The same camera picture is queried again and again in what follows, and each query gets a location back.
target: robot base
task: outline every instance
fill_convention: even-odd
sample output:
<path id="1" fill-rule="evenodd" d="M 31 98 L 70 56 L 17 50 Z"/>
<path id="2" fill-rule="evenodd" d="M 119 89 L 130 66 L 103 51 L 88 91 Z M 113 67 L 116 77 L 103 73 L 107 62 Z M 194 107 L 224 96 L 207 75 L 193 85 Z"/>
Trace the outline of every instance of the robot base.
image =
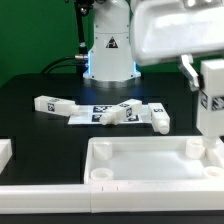
<path id="1" fill-rule="evenodd" d="M 135 75 L 133 75 L 133 78 L 124 81 L 100 81 L 90 77 L 90 75 L 86 72 L 83 75 L 83 80 L 84 83 L 87 85 L 92 85 L 100 88 L 107 88 L 107 89 L 124 88 L 131 85 L 139 84 L 141 81 L 141 73 L 138 72 Z"/>

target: white machine housing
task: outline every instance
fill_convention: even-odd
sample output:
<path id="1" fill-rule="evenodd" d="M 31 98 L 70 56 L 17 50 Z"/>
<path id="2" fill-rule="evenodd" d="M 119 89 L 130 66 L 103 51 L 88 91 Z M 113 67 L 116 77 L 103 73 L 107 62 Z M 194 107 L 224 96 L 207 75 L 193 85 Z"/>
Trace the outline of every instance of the white machine housing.
<path id="1" fill-rule="evenodd" d="M 125 87 L 140 73 L 131 56 L 130 8 L 125 0 L 94 3 L 94 45 L 84 81 L 99 87 Z"/>

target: black and white label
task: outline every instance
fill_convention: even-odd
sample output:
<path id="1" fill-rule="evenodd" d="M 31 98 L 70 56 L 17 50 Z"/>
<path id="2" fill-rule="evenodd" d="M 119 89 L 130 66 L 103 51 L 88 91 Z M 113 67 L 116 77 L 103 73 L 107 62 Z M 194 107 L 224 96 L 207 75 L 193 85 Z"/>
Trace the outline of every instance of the black and white label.
<path id="1" fill-rule="evenodd" d="M 201 105 L 205 109 L 208 109 L 208 96 L 203 92 L 201 92 Z"/>
<path id="2" fill-rule="evenodd" d="M 212 111 L 224 110 L 224 96 L 212 98 Z"/>
<path id="3" fill-rule="evenodd" d="M 105 111 L 112 106 L 94 106 L 93 113 L 105 113 Z"/>
<path id="4" fill-rule="evenodd" d="M 163 112 L 163 109 L 153 109 L 153 111 L 154 111 L 155 113 L 158 113 L 158 112 Z"/>
<path id="5" fill-rule="evenodd" d="M 132 108 L 128 108 L 126 110 L 126 117 L 131 117 L 132 116 Z"/>
<path id="6" fill-rule="evenodd" d="M 55 105 L 53 103 L 48 103 L 47 107 L 48 107 L 48 111 L 55 112 Z"/>
<path id="7" fill-rule="evenodd" d="M 136 115 L 136 116 L 132 116 L 132 117 L 128 118 L 124 122 L 138 122 L 138 121 L 139 121 L 139 117 L 138 117 L 138 115 Z"/>
<path id="8" fill-rule="evenodd" d="M 120 107 L 129 107 L 130 105 L 126 104 L 126 103 L 122 103 L 122 104 L 119 104 Z"/>
<path id="9" fill-rule="evenodd" d="M 92 122 L 95 123 L 99 123 L 100 122 L 100 118 L 101 118 L 102 114 L 93 114 L 92 115 Z"/>
<path id="10" fill-rule="evenodd" d="M 118 48 L 117 43 L 114 39 L 114 37 L 111 37 L 106 48 Z"/>

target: white plastic container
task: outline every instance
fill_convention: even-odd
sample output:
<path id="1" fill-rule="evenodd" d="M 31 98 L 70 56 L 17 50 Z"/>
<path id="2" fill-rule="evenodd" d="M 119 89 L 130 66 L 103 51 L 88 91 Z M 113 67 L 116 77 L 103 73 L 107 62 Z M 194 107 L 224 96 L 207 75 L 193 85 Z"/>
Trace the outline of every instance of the white plastic container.
<path id="1" fill-rule="evenodd" d="M 36 111 L 67 117 L 79 114 L 79 105 L 76 105 L 75 101 L 72 100 L 40 96 L 34 99 L 34 103 Z"/>
<path id="2" fill-rule="evenodd" d="M 165 135 L 170 131 L 170 117 L 161 103 L 149 103 L 152 127 L 155 132 Z"/>
<path id="3" fill-rule="evenodd" d="M 100 118 L 100 123 L 103 125 L 106 124 L 115 124 L 124 121 L 125 119 L 135 116 L 141 112 L 142 101 L 130 99 L 123 103 L 120 103 L 116 106 L 113 106 L 106 110 Z"/>

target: cable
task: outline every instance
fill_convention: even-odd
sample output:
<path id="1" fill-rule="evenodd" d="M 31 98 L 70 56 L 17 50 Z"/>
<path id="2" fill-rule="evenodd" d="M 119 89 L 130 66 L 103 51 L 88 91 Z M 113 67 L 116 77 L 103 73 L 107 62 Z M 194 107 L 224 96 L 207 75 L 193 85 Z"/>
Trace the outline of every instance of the cable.
<path id="1" fill-rule="evenodd" d="M 49 65 L 47 65 L 40 73 L 44 74 L 44 73 L 46 73 L 46 71 L 48 69 L 50 69 L 54 65 L 57 65 L 57 64 L 59 64 L 61 62 L 68 61 L 68 60 L 75 60 L 75 57 L 74 56 L 68 56 L 68 57 L 60 58 L 60 59 L 58 59 L 56 61 L 53 61 L 52 63 L 50 63 Z"/>
<path id="2" fill-rule="evenodd" d="M 51 67 L 46 74 L 51 73 L 53 70 L 57 69 L 57 68 L 63 68 L 63 67 L 75 67 L 75 66 L 83 66 L 83 64 L 73 64 L 73 65 L 57 65 L 54 67 Z"/>

